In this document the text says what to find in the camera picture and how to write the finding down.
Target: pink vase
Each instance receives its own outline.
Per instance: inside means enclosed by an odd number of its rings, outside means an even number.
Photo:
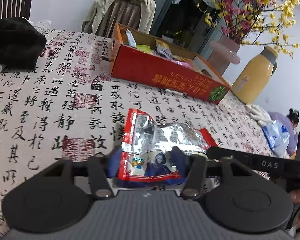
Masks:
[[[220,75],[226,71],[230,63],[240,63],[237,56],[240,45],[227,36],[222,35],[219,42],[211,41],[210,46],[213,51],[207,61]]]

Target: silver foil wrapper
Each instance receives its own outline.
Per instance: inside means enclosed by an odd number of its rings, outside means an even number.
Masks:
[[[209,147],[198,130],[183,123],[157,125],[149,115],[138,114],[134,124],[132,144],[122,143],[122,150],[128,153],[166,152],[178,146],[183,152],[204,154]]]

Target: black cloth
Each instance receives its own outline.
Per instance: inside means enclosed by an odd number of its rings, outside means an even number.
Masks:
[[[45,36],[21,17],[0,19],[0,64],[34,69],[46,45]]]

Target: calligraphy tablecloth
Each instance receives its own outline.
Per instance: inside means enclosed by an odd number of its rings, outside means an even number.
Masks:
[[[229,92],[219,105],[112,78],[111,40],[48,30],[31,71],[0,74],[0,234],[7,227],[1,200],[61,157],[106,155],[120,145],[129,108],[158,123],[206,127],[220,147],[273,156],[260,127]]]

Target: red cardboard box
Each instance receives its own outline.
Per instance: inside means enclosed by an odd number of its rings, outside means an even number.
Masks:
[[[218,104],[230,90],[227,82],[201,56],[170,44],[172,54],[188,58],[193,69],[168,59],[142,52],[125,45],[120,30],[129,29],[137,44],[149,45],[156,50],[155,36],[116,23],[111,53],[111,76],[158,88],[177,90],[191,97]]]

